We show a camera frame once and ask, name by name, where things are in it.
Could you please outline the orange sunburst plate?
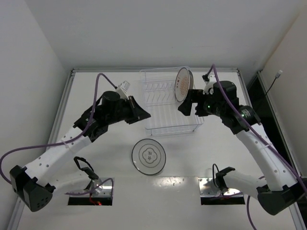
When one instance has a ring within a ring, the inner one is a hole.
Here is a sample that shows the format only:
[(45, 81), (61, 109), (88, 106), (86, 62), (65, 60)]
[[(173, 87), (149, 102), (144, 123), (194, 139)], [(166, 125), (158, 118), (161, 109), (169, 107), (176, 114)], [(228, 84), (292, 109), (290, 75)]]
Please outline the orange sunburst plate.
[(183, 102), (190, 89), (194, 87), (194, 77), (190, 69), (182, 67), (175, 80), (175, 97), (178, 102)]

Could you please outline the white plate dark rim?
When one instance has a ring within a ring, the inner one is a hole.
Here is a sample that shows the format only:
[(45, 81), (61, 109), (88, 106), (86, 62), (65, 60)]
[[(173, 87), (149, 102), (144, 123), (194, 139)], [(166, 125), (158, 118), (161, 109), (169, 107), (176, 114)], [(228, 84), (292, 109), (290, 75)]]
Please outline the white plate dark rim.
[(140, 173), (154, 176), (162, 172), (166, 164), (166, 153), (158, 141), (145, 138), (134, 145), (131, 160)]

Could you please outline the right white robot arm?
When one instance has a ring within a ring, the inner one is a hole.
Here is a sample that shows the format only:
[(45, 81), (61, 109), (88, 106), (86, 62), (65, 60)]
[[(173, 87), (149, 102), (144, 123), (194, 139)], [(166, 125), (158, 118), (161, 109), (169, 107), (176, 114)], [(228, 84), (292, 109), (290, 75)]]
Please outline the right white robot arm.
[(178, 110), (188, 116), (196, 103), (197, 116), (219, 117), (245, 145), (264, 176), (260, 180), (227, 167), (216, 173), (216, 186), (222, 192), (233, 188), (253, 197), (273, 216), (298, 201), (305, 193), (299, 179), (277, 156), (255, 111), (240, 105), (235, 84), (226, 80), (208, 84), (207, 89), (190, 89)]

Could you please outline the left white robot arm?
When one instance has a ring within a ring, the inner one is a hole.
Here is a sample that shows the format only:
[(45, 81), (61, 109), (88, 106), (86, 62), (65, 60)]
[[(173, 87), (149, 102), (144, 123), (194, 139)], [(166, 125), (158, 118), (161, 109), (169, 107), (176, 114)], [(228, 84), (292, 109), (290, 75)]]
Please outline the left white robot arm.
[(44, 208), (58, 189), (52, 176), (75, 155), (95, 142), (112, 124), (133, 123), (150, 118), (133, 96), (122, 98), (118, 92), (106, 91), (74, 122), (69, 131), (50, 148), (25, 166), (14, 166), (9, 174), (13, 191), (32, 211)]

